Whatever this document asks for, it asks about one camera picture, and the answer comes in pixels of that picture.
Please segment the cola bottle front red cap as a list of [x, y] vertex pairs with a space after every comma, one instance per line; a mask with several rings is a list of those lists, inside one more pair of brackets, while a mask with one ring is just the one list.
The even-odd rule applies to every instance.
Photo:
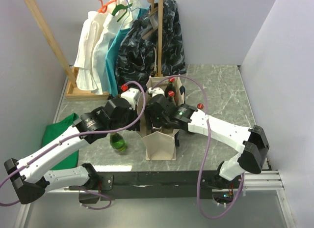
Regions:
[[168, 99], [172, 104], [175, 105], [175, 104], [176, 104], [176, 102], [175, 102], [175, 92], [172, 91], [172, 90], [170, 90], [170, 91], [168, 92], [167, 99]]

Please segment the green bottle front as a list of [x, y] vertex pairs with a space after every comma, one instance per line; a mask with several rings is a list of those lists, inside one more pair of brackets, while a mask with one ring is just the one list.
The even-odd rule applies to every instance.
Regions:
[[111, 133], [110, 134], [110, 145], [119, 152], [122, 152], [127, 149], [127, 144], [119, 133]]

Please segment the dark cola bottle red cap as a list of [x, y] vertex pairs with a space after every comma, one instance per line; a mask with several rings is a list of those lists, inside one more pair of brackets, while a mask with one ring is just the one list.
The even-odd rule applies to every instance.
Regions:
[[175, 88], [174, 82], [175, 82], [175, 78], [174, 77], [171, 77], [171, 78], [168, 79], [168, 85], [167, 85], [167, 88], [166, 88], [166, 93], [168, 93], [169, 91], [176, 92], [176, 88]]

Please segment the beige canvas tote bag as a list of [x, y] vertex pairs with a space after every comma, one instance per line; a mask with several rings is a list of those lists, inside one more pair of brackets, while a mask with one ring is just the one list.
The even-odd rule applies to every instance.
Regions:
[[[160, 84], [156, 86], [155, 89], [161, 88], [165, 93], [165, 89], [168, 85], [169, 78], [166, 77], [150, 77], [148, 82], [144, 87], [147, 88], [145, 93], [146, 104], [148, 104], [149, 100], [152, 97], [149, 95], [148, 89], [155, 86], [159, 81], [162, 81]], [[185, 89], [181, 83], [179, 77], [175, 77], [174, 87], [176, 91], [175, 102], [176, 105], [179, 106], [185, 101]], [[143, 108], [143, 97], [140, 96], [138, 101], [138, 109], [137, 113], [140, 114]], [[147, 120], [145, 119], [145, 115], [143, 114], [140, 119], [139, 130], [137, 133], [141, 136], [142, 142], [146, 147], [146, 160], [176, 160], [176, 135], [178, 133], [178, 129], [166, 128], [166, 127], [155, 127], [152, 126], [152, 130], [149, 130], [147, 126]]]

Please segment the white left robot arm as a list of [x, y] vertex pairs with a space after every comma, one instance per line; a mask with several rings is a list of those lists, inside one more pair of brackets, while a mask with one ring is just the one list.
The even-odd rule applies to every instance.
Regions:
[[114, 97], [105, 106], [82, 114], [59, 137], [35, 153], [20, 160], [7, 160], [4, 167], [18, 202], [29, 204], [48, 191], [68, 186], [81, 190], [98, 187], [101, 178], [90, 163], [63, 170], [53, 167], [109, 133], [136, 130], [139, 124], [137, 104], [135, 97]]

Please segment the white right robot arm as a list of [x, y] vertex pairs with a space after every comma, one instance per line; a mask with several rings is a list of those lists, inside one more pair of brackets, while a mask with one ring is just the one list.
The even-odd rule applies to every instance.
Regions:
[[220, 163], [215, 174], [205, 180], [212, 188], [226, 188], [244, 172], [262, 171], [269, 143], [258, 125], [252, 128], [234, 125], [188, 104], [176, 106], [161, 94], [149, 100], [144, 115], [148, 129], [165, 127], [210, 136], [237, 151], [236, 156]]

